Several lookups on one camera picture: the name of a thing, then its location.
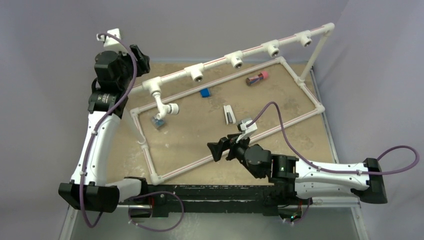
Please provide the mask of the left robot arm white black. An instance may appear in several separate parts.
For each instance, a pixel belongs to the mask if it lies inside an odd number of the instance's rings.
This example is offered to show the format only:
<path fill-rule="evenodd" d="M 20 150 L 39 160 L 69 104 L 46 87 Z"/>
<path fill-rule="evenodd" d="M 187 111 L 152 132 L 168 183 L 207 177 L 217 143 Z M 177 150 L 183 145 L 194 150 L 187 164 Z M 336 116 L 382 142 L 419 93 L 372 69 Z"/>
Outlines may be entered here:
<path fill-rule="evenodd" d="M 80 193 L 83 193 L 87 211 L 112 213 L 117 205 L 130 198 L 138 205 L 146 203 L 149 191 L 139 177 L 125 177 L 122 183 L 107 183 L 108 157 L 113 137 L 123 118 L 128 98 L 116 109 L 130 86 L 133 77 L 150 72 L 150 58 L 136 44 L 130 45 L 136 63 L 122 52 L 106 50 L 96 55 L 96 78 L 91 84 L 88 99 L 88 126 L 77 167 L 69 182 L 61 183 L 58 194 L 74 209 L 80 210 Z"/>

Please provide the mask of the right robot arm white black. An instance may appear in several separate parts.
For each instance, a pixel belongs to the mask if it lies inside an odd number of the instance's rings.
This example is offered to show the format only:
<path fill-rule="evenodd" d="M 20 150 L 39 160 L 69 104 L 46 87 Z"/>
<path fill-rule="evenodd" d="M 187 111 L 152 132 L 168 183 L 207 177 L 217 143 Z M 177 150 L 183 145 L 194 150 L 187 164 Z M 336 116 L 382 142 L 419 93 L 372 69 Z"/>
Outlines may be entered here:
<path fill-rule="evenodd" d="M 388 198 L 379 161 L 366 158 L 360 163 L 313 163 L 304 159 L 272 153 L 250 139 L 237 140 L 238 134 L 222 137 L 206 145 L 218 162 L 225 151 L 256 179 L 267 179 L 281 187 L 280 196 L 288 204 L 315 197 L 358 197 L 368 204 L 386 204 Z"/>

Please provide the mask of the white plastic water faucet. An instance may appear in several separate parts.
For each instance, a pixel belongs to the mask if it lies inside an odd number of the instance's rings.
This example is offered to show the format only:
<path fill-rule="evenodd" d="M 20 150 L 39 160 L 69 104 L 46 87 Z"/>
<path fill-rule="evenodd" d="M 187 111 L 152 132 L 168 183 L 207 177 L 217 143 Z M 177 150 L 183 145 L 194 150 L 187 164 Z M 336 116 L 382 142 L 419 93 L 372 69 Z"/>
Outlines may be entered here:
<path fill-rule="evenodd" d="M 156 91 L 152 93 L 152 96 L 156 102 L 158 113 L 155 118 L 157 120 L 163 120 L 166 115 L 178 115 L 180 112 L 179 105 L 176 103 L 164 104 L 161 99 L 161 93 Z"/>

